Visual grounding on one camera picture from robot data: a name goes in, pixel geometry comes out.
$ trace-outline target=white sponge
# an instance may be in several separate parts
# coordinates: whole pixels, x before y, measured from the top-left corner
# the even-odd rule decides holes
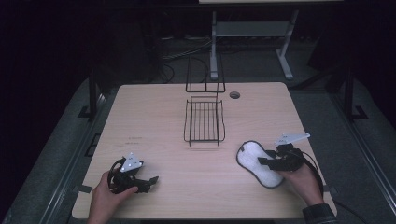
[[[282,183],[283,177],[275,171],[270,170],[267,165],[261,165],[257,159],[259,157],[268,160],[273,159],[265,152],[264,148],[255,141],[244,143],[236,154],[238,164],[256,176],[260,184],[269,189],[276,188]]]

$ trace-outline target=wire rack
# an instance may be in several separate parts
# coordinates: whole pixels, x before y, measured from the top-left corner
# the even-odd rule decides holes
[[[225,138],[223,106],[219,100],[219,93],[225,92],[224,75],[209,80],[206,69],[204,79],[193,83],[189,58],[186,92],[190,99],[186,103],[184,140],[190,146],[192,142],[217,142],[219,145]]]

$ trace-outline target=gray carpet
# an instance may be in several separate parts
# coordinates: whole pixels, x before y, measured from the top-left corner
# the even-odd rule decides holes
[[[224,74],[228,82],[281,81],[288,86],[298,84],[317,73],[306,66],[313,44],[294,43],[287,58],[294,80],[286,80],[272,47],[242,50],[222,55]],[[195,54],[208,62],[208,55]],[[202,73],[205,66],[192,60],[193,72]],[[187,72],[187,60],[166,63],[173,68],[175,76],[169,83],[183,83]],[[158,77],[153,83],[162,83],[172,76],[171,69],[164,68],[166,77]],[[393,186],[396,184],[394,158],[396,132],[377,109],[370,94],[356,84],[355,105],[362,106],[369,119],[346,122],[337,101],[342,93],[331,95],[324,91],[326,78],[303,91],[291,91],[291,97],[304,128],[311,133],[310,143],[333,198],[355,211],[368,223],[396,223],[373,173],[368,168],[351,127],[359,130],[367,145],[375,154]],[[88,105],[88,82],[81,84],[71,99],[58,126],[43,149],[34,169],[23,185],[4,223],[84,223],[71,217],[77,198],[78,186],[91,161],[84,156],[91,140],[100,133],[117,94],[117,88],[106,95],[99,104],[99,113],[93,122],[78,118],[80,109]],[[362,223],[350,211],[337,205],[340,223]],[[138,220],[112,220],[110,223],[138,223]],[[277,220],[276,223],[304,223],[302,220]]]

